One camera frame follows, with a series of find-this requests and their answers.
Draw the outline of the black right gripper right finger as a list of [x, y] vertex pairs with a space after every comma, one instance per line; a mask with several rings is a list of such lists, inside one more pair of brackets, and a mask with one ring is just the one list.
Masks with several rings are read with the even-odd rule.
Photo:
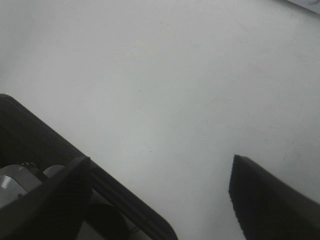
[[228, 193], [247, 240], [318, 240], [320, 205], [248, 157], [233, 157]]

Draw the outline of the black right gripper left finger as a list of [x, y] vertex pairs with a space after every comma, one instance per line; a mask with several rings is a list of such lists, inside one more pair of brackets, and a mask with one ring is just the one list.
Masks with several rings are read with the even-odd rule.
[[2, 240], [75, 240], [93, 191], [91, 160], [77, 157], [0, 210]]

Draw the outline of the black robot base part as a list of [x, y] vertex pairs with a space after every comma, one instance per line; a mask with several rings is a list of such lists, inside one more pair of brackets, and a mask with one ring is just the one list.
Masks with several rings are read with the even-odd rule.
[[127, 240], [131, 222], [153, 240], [171, 225], [13, 97], [0, 96], [0, 237]]

